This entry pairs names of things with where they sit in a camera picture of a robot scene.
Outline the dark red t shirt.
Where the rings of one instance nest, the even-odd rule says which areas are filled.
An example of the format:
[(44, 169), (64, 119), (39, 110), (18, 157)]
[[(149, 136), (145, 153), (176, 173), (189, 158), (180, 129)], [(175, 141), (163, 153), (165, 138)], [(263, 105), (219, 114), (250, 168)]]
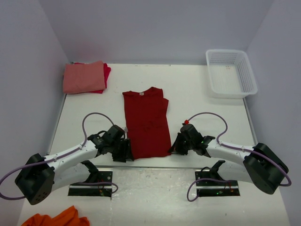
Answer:
[(127, 134), (135, 160), (169, 156), (171, 139), (167, 122), (168, 99), (163, 90), (123, 92)]

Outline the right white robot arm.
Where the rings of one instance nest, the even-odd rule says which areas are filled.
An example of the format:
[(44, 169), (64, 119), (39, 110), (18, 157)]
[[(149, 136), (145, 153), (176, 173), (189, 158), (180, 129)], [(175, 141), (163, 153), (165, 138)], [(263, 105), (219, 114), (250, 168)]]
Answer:
[(263, 143), (234, 145), (213, 136), (203, 136), (192, 124), (184, 124), (169, 153), (187, 155), (189, 151), (218, 159), (206, 176), (197, 179), (198, 182), (211, 181), (220, 185), (245, 181), (266, 194), (273, 194), (279, 186), (284, 186), (284, 179), (287, 180), (286, 186), (292, 184), (287, 166)]

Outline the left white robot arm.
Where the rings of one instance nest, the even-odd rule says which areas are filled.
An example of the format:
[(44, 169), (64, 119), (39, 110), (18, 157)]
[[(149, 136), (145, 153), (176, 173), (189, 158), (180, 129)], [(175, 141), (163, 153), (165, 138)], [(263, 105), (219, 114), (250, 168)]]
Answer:
[(69, 185), (108, 186), (98, 168), (91, 162), (110, 153), (113, 161), (133, 161), (130, 140), (117, 125), (108, 131), (86, 136), (83, 143), (57, 154), (29, 158), (15, 179), (15, 184), (31, 205), (45, 200), (51, 192)]

